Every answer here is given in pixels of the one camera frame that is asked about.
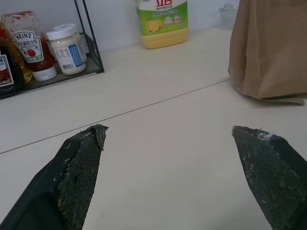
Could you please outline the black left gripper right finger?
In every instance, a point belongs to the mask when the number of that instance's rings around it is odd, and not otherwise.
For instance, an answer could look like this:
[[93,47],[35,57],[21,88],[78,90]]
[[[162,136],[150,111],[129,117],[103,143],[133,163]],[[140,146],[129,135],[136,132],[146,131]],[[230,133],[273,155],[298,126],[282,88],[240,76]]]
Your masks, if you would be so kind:
[[283,137],[234,126],[247,184],[272,230],[307,230],[307,161]]

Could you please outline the white mayonnaise jar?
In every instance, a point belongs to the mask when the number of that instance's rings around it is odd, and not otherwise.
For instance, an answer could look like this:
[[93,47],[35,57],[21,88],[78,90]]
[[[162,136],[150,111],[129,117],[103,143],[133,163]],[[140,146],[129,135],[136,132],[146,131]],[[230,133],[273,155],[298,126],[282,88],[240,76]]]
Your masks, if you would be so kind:
[[75,24],[58,25],[46,35],[63,74],[75,75],[86,69],[87,57]]

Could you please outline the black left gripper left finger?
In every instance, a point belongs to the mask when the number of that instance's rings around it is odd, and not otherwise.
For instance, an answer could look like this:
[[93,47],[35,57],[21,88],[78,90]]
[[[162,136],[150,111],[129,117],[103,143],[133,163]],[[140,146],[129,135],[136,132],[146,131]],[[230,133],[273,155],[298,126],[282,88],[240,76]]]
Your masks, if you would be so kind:
[[107,130],[97,124],[65,140],[25,188],[0,230],[82,230]]

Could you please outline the brown paper bag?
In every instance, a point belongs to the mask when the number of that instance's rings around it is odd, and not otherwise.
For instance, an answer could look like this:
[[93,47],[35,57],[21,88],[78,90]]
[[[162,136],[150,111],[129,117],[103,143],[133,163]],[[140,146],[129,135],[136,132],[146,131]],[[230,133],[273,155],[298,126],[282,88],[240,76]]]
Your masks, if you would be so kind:
[[228,73],[238,93],[257,100],[307,100],[307,0],[240,0]]

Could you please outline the dark sauce bottle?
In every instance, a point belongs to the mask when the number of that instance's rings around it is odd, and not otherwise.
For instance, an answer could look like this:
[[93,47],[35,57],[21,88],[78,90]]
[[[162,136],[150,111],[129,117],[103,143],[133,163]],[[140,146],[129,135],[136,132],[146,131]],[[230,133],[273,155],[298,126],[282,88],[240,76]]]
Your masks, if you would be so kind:
[[0,96],[17,92],[24,87],[24,75],[10,51],[5,32],[0,27]]

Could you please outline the yellow oil bottle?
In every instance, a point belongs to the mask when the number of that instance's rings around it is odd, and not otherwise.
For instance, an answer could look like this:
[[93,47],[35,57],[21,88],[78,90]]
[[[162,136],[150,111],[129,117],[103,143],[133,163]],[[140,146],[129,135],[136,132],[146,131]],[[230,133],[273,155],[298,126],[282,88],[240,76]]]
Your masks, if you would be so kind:
[[19,65],[19,67],[21,68],[21,71],[22,71],[23,76],[24,76],[25,83],[29,83],[33,78],[32,72],[27,67],[24,58],[20,54],[20,52],[17,49],[14,42],[9,39],[9,40],[7,40],[7,44],[8,44],[8,47],[9,47],[9,51],[12,54],[12,58],[13,58],[14,62],[17,63]]

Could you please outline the Heinz ketchup bottle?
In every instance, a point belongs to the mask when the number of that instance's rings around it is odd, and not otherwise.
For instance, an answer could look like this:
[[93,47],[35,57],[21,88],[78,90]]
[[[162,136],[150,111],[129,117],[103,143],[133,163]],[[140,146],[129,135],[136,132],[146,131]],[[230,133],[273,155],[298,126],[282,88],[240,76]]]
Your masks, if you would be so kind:
[[55,59],[49,50],[40,21],[32,11],[5,14],[1,17],[1,25],[35,80],[47,81],[56,77]]

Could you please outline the yellow dish soap bottle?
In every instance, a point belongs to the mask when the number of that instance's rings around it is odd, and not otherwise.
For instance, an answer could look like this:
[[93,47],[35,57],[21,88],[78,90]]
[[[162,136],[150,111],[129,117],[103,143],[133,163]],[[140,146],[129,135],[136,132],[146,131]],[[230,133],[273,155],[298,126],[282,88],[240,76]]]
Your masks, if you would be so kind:
[[140,37],[147,49],[184,43],[189,34],[188,0],[135,0]]

